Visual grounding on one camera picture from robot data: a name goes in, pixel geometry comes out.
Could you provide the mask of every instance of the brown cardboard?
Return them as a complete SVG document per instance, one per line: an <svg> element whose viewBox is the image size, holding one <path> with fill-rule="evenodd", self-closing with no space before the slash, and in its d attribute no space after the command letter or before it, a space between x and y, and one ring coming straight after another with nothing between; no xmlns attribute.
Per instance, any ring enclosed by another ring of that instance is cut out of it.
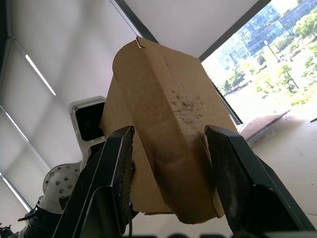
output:
<svg viewBox="0 0 317 238"><path fill-rule="evenodd" d="M135 208L171 209L190 224L221 217L204 128L235 126L201 62L138 37L117 53L113 72L103 130L109 135L133 124L138 132L132 155Z"/></svg>

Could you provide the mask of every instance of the folded cardboard flap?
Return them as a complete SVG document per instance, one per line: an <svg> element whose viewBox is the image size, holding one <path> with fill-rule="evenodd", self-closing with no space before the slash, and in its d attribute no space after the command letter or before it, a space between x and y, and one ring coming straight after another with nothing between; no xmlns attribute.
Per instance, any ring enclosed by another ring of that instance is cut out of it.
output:
<svg viewBox="0 0 317 238"><path fill-rule="evenodd" d="M103 130L109 135L133 124L138 132L134 208L153 214L172 210L191 224L221 217L204 128L235 127L201 62L138 37L117 53L113 72Z"/></svg>

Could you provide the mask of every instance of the cardboard box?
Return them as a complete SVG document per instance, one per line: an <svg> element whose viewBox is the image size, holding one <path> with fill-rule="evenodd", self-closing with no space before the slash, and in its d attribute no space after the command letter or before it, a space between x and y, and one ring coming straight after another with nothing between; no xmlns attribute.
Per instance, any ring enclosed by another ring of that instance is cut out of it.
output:
<svg viewBox="0 0 317 238"><path fill-rule="evenodd" d="M134 208L188 224L223 216L204 128L236 129L201 62L138 37L117 53L113 73L102 128L108 136L135 126Z"/></svg>

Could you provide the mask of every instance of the lamp post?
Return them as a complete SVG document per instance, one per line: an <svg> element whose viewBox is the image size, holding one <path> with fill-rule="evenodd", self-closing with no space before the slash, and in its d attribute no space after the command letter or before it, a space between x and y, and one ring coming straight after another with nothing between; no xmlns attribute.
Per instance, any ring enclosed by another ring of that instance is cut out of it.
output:
<svg viewBox="0 0 317 238"><path fill-rule="evenodd" d="M277 59L277 62L280 63L281 61L279 60L279 58L276 56L276 54L274 53L274 51L272 50L272 48L269 46L267 41L264 41L264 44L266 46L268 46L268 48L271 50L271 52L273 53L273 55L275 56L275 58Z"/></svg>

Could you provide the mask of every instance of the fluorescent light strip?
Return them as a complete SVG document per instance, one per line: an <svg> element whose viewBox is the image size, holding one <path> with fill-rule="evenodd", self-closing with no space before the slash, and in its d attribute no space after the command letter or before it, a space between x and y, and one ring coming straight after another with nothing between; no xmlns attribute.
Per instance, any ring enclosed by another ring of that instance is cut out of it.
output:
<svg viewBox="0 0 317 238"><path fill-rule="evenodd" d="M41 72L38 70L38 68L36 68L35 64L33 63L33 61L30 59L30 57L28 55L25 55L26 59L28 60L28 62L30 63L30 65L33 67L33 69L36 71L36 73L38 73L39 77L42 79L42 81L45 83L45 85L49 88L49 90L53 93L53 95L55 96L56 93L54 92L54 90L51 88L51 86L49 85L49 83L46 81L46 79L43 77L43 75L41 74Z"/></svg>
<svg viewBox="0 0 317 238"><path fill-rule="evenodd" d="M28 205L26 205L26 203L22 200L22 198L19 196L19 194L17 194L17 192L14 190L14 188L11 186L11 184L8 182L8 180L6 180L6 178L4 178L2 176L2 173L0 173L0 177L3 179L3 181L6 183L6 185L10 188L10 190L14 193L14 195L16 196L16 198L20 201L20 203L23 205L23 207L25 208L25 210L27 210L27 212L30 212L30 208L28 207Z"/></svg>
<svg viewBox="0 0 317 238"><path fill-rule="evenodd" d="M20 128L18 127L18 125L14 122L14 120L10 117L10 115L7 113L7 112L5 112L5 114L6 114L6 116L10 119L10 121L13 123L13 125L18 129L18 131L21 133L21 135L27 140L27 141L29 141L28 140L28 138L26 138L26 136L22 133L22 131L20 130Z"/></svg>

